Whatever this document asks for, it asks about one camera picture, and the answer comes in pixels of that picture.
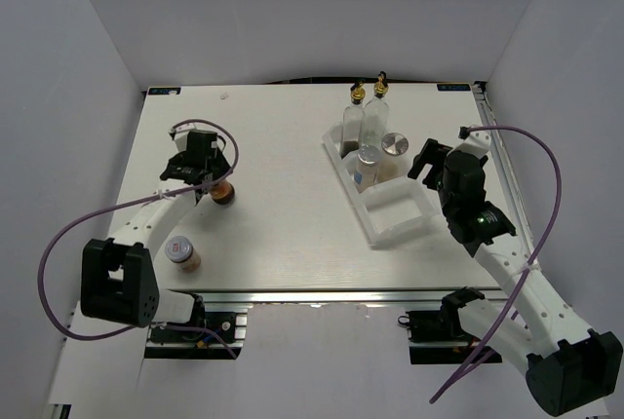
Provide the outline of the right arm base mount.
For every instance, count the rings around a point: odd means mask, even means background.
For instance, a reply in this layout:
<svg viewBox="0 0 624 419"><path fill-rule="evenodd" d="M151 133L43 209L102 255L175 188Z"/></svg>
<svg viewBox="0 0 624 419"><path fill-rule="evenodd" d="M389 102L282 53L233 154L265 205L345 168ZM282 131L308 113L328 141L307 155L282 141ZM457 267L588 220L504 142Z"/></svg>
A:
<svg viewBox="0 0 624 419"><path fill-rule="evenodd" d="M436 310L407 311L397 319L409 335L412 365L460 365L480 342L461 328L458 310L468 302L484 300L476 289L465 287L448 294Z"/></svg>

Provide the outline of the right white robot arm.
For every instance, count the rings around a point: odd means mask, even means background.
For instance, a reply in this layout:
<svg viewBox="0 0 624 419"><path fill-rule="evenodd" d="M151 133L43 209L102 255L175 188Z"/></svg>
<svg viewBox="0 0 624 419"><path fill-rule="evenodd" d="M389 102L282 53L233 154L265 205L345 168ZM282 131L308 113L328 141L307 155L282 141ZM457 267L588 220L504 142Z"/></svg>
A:
<svg viewBox="0 0 624 419"><path fill-rule="evenodd" d="M611 395L616 387L623 347L610 331L596 332L555 291L505 213L486 198L486 134L474 133L458 146L425 141L408 177L424 168L424 185L437 192L448 229L506 293L514 322L476 289L466 287L444 297L440 326L449 338L467 335L513 365L528 390L551 416L560 416Z"/></svg>

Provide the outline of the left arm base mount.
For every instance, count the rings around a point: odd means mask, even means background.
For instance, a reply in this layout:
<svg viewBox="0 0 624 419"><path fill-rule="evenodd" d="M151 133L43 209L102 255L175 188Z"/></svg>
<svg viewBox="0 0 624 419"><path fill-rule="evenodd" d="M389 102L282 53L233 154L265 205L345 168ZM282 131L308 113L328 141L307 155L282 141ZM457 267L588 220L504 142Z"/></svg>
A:
<svg viewBox="0 0 624 419"><path fill-rule="evenodd" d="M241 354L242 313L212 309L194 294L190 321L150 327L144 348L148 360L235 361Z"/></svg>

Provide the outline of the silver lid white canister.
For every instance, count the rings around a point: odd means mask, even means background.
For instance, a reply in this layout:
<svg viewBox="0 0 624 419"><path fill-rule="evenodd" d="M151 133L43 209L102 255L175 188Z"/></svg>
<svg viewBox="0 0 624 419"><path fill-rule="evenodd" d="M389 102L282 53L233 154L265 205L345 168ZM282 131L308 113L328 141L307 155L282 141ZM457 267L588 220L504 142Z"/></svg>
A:
<svg viewBox="0 0 624 419"><path fill-rule="evenodd" d="M376 181L382 183L404 176L408 170L406 161L409 141L401 133L387 133L381 141L381 159Z"/></svg>

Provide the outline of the glass cruet dark powder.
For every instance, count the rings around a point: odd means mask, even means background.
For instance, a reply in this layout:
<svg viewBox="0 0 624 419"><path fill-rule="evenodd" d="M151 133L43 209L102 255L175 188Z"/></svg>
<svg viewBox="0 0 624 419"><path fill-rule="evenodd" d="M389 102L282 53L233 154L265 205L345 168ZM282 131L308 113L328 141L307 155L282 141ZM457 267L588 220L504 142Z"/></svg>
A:
<svg viewBox="0 0 624 419"><path fill-rule="evenodd" d="M364 118L363 101L366 97L364 84L363 80L358 80L350 88L350 104L344 109L342 118L341 158L359 149L360 128Z"/></svg>

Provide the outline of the silver shaker blue label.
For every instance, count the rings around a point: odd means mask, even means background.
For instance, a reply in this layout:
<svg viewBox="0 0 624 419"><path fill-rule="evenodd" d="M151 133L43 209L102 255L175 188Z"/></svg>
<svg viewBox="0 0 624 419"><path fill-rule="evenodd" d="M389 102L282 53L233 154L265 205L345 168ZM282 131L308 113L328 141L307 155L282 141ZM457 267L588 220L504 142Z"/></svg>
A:
<svg viewBox="0 0 624 419"><path fill-rule="evenodd" d="M354 182L359 193L374 186L381 153L376 146L363 145L357 152Z"/></svg>

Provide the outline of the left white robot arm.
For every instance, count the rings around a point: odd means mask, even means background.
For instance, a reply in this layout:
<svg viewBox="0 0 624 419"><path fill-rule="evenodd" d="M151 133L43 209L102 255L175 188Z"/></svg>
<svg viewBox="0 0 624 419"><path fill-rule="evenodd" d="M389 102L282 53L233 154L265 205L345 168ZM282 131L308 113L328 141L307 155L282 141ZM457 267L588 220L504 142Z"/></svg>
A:
<svg viewBox="0 0 624 419"><path fill-rule="evenodd" d="M186 124L172 132L177 153L151 201L107 239L82 252L80 308L86 317L134 327L172 324L183 339L206 328L192 294L158 287L153 258L178 223L230 174L221 135Z"/></svg>

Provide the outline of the clear glass cruet bottle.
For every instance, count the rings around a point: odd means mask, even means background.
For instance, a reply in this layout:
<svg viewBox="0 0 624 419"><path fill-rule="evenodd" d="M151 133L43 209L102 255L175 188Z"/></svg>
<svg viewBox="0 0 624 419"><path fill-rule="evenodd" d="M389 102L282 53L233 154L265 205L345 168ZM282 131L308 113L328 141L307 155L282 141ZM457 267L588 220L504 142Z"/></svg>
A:
<svg viewBox="0 0 624 419"><path fill-rule="evenodd" d="M373 98L364 107L364 117L360 129L360 145L381 145L389 117L386 95L389 89L387 74L380 71L373 87Z"/></svg>

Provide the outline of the red lid sauce jar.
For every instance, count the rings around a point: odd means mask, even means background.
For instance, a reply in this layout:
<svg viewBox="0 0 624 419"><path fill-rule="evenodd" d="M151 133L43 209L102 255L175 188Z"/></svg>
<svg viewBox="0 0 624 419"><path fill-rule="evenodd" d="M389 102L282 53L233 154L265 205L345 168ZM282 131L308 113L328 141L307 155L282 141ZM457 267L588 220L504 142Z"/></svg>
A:
<svg viewBox="0 0 624 419"><path fill-rule="evenodd" d="M217 205L228 206L235 200L236 192L228 180L223 180L210 190L210 196Z"/></svg>

